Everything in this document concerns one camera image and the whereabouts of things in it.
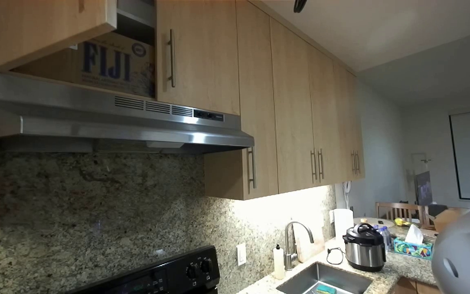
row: sponge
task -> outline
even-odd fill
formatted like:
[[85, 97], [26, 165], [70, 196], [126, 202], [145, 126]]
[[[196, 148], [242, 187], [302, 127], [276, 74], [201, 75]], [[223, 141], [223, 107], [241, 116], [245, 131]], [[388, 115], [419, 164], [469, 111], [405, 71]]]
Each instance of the sponge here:
[[336, 289], [325, 286], [325, 285], [319, 285], [317, 287], [317, 293], [320, 293], [320, 294], [336, 294]]

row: faucet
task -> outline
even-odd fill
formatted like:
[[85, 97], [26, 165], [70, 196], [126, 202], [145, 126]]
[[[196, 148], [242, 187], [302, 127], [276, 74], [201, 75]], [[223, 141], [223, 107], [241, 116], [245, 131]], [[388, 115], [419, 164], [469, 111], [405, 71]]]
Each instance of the faucet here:
[[298, 221], [289, 222], [286, 225], [286, 231], [284, 233], [284, 236], [286, 237], [286, 241], [285, 241], [286, 246], [284, 248], [284, 266], [285, 266], [286, 270], [292, 270], [293, 266], [291, 265], [291, 263], [297, 259], [297, 253], [296, 252], [289, 253], [289, 227], [291, 227], [293, 225], [293, 223], [298, 223], [299, 225], [302, 225], [304, 227], [304, 229], [306, 229], [306, 231], [308, 231], [309, 242], [311, 242], [311, 244], [315, 243], [315, 241], [313, 240], [313, 234], [311, 233], [311, 230], [309, 229], [309, 227], [306, 227], [303, 223], [300, 223]]

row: granite backsplash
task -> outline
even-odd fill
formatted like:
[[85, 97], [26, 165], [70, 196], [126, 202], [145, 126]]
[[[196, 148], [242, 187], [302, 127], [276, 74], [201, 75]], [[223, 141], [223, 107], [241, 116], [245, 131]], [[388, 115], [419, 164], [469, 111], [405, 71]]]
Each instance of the granite backsplash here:
[[202, 156], [0, 153], [0, 293], [62, 293], [212, 244], [219, 292], [233, 294], [273, 270], [292, 217], [323, 218], [334, 236], [333, 186], [237, 201], [204, 197], [203, 183]]

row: range hood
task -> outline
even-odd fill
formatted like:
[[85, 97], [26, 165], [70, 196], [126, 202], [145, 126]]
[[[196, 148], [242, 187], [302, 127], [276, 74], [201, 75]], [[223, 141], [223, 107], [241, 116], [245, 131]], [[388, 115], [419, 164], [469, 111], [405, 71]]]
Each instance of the range hood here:
[[237, 115], [0, 73], [0, 150], [201, 154], [253, 145]]

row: stove knob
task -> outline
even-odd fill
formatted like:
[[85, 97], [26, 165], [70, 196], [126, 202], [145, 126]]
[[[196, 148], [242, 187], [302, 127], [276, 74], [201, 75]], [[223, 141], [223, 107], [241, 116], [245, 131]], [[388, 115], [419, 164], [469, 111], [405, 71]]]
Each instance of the stove knob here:
[[194, 264], [191, 264], [190, 266], [188, 266], [188, 268], [186, 269], [186, 275], [190, 278], [190, 279], [195, 279], [197, 278], [197, 276], [201, 273], [201, 271], [199, 270], [199, 266], [194, 263]]
[[203, 262], [201, 262], [201, 270], [203, 272], [211, 272], [212, 269], [213, 269], [213, 262], [211, 261], [211, 259], [207, 258], [207, 259], [204, 259]]

